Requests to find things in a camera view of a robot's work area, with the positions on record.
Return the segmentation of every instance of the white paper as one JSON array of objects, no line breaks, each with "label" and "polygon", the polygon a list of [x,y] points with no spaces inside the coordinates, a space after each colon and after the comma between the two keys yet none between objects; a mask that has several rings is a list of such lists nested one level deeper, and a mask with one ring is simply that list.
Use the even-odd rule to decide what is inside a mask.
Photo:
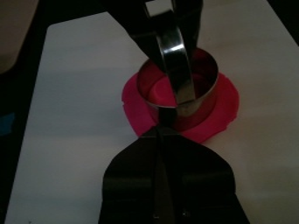
[{"label": "white paper", "polygon": [[[232,167],[250,222],[296,223],[298,46],[267,1],[210,0],[199,47],[240,95],[238,119],[204,144]],[[99,222],[104,170],[136,140],[122,90],[144,61],[107,13],[51,26],[5,224]]]}]

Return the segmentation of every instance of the white surface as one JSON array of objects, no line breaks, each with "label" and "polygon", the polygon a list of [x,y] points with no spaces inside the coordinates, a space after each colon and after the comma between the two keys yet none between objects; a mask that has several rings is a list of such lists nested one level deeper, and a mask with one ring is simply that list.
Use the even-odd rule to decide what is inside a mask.
[{"label": "white surface", "polygon": [[[299,48],[262,0],[206,1],[199,46],[240,94],[206,145],[228,161],[251,223],[299,220]],[[5,224],[96,224],[102,177],[136,137],[124,83],[146,56],[107,13],[48,30]]]}]

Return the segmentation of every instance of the dark background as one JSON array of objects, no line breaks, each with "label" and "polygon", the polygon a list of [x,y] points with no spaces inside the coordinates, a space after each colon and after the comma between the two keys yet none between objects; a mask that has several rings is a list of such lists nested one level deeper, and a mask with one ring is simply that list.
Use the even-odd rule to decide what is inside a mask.
[{"label": "dark background", "polygon": [[[299,45],[298,0],[267,1]],[[0,75],[0,117],[15,115],[11,134],[0,136],[0,223],[5,221],[47,28],[103,11],[99,0],[40,0],[17,63]]]}]

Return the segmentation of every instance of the pink base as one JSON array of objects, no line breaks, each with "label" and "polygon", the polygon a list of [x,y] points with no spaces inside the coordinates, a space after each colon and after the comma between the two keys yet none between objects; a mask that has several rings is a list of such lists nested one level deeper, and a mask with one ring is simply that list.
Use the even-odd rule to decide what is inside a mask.
[{"label": "pink base", "polygon": [[[239,92],[222,73],[219,73],[215,91],[218,98],[210,116],[198,126],[180,132],[199,144],[222,132],[238,116]],[[142,136],[158,123],[151,117],[148,105],[136,89],[136,74],[124,86],[122,100],[130,124],[136,135]]]}]

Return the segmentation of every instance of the black object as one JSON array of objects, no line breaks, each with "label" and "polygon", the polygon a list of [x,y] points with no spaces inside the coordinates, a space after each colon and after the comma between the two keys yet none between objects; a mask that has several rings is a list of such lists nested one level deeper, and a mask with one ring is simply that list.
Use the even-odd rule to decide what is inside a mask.
[{"label": "black object", "polygon": [[151,128],[107,168],[99,223],[248,223],[228,163],[172,129]]}]

